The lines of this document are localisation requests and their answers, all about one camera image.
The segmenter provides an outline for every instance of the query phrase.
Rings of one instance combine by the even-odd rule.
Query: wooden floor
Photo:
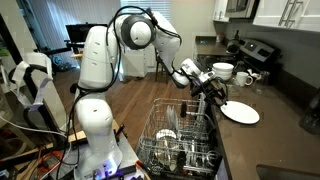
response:
[[[69,88],[78,81],[79,75],[79,69],[72,69],[57,73],[54,77],[54,84],[68,113],[74,99]],[[148,73],[143,79],[127,77],[125,83],[117,81],[106,94],[113,117],[119,125],[124,123],[124,131],[133,148],[137,144],[156,98],[191,99],[191,96],[188,87],[177,89],[170,80],[166,83],[164,77],[158,78],[155,82],[155,73]],[[79,123],[76,123],[75,127],[77,131],[81,130]]]

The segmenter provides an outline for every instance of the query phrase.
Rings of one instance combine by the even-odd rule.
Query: mug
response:
[[[250,85],[253,82],[253,78],[246,72],[237,72],[235,83],[243,87],[244,85]]]

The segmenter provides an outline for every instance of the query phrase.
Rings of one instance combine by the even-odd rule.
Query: kitchen counter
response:
[[[253,107],[260,115],[254,125],[239,124],[213,108],[229,179],[259,179],[256,167],[302,172],[320,177],[320,136],[299,127],[303,111],[274,87],[264,95],[250,87],[233,87],[229,100]]]
[[[226,46],[216,42],[216,37],[198,36],[195,43],[198,55],[230,56],[226,53]]]

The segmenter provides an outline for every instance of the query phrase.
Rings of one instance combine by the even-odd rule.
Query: chair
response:
[[[156,66],[156,77],[155,77],[155,81],[157,82],[157,79],[158,79],[158,74],[160,73],[160,75],[163,77],[163,73],[165,75],[165,78],[166,78],[166,83],[168,83],[168,74],[165,72],[164,68],[163,68],[163,64],[161,63],[162,60],[159,56],[159,53],[157,51],[156,48],[154,48],[154,51],[155,51],[155,56],[156,56],[156,61],[157,61],[157,66]]]

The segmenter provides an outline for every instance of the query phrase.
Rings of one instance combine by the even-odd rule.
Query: dishwasher rack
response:
[[[203,96],[199,101],[154,101],[136,148],[153,175],[172,179],[214,176],[218,156],[210,143],[214,124],[204,113]]]

